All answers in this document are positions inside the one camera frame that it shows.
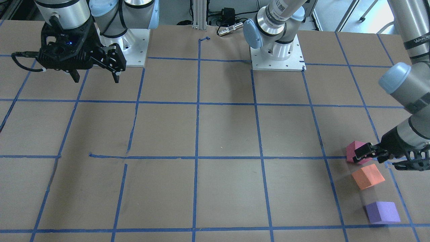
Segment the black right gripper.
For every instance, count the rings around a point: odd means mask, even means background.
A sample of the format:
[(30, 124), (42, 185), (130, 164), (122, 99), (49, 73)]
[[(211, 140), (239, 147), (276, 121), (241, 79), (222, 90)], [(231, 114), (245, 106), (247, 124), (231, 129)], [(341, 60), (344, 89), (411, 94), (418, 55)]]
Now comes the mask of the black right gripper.
[(41, 48), (36, 60), (46, 69), (69, 71), (75, 83), (80, 82), (77, 70), (94, 65), (109, 70), (114, 83), (120, 81), (120, 72), (126, 69), (126, 59), (117, 43), (101, 44), (92, 17), (81, 26), (64, 29), (60, 18), (52, 15), (41, 31)]

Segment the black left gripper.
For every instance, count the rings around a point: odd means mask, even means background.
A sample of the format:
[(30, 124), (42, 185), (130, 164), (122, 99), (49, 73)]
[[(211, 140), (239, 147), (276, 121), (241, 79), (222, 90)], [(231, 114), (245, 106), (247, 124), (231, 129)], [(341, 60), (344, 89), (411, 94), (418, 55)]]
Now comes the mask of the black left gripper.
[(353, 163), (359, 163), (368, 158), (378, 158), (379, 163), (384, 163), (387, 160), (402, 157), (406, 157), (406, 160), (393, 163), (396, 170), (429, 170), (429, 143), (413, 147), (400, 138), (397, 128), (393, 128), (381, 138), (379, 144), (366, 143), (355, 149)]

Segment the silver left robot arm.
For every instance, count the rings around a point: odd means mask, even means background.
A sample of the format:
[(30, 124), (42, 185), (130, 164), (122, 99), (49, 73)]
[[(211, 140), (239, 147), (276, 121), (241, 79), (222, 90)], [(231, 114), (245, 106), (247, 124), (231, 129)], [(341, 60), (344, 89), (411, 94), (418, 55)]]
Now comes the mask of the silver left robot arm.
[[(429, 1), (389, 0), (395, 26), (411, 64), (393, 65), (379, 85), (404, 106), (410, 117), (385, 133), (378, 144), (352, 143), (347, 161), (361, 163), (376, 158), (384, 163), (393, 158), (396, 170), (429, 170)], [(289, 58), (290, 47), (304, 18), (303, 0), (272, 0), (243, 25), (244, 37), (252, 49), (269, 51), (269, 58)]]

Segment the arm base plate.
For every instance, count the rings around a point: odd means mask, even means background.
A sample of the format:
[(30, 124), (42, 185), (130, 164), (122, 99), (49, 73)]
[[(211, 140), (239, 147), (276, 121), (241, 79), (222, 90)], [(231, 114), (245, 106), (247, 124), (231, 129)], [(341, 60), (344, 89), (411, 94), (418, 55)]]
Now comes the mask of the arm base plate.
[(128, 29), (127, 32), (117, 38), (100, 36), (101, 43), (109, 46), (118, 43), (126, 59), (127, 67), (144, 67), (149, 44), (149, 29)]
[(291, 43), (271, 43), (249, 48), (252, 69), (257, 71), (304, 72), (307, 70), (298, 36)]

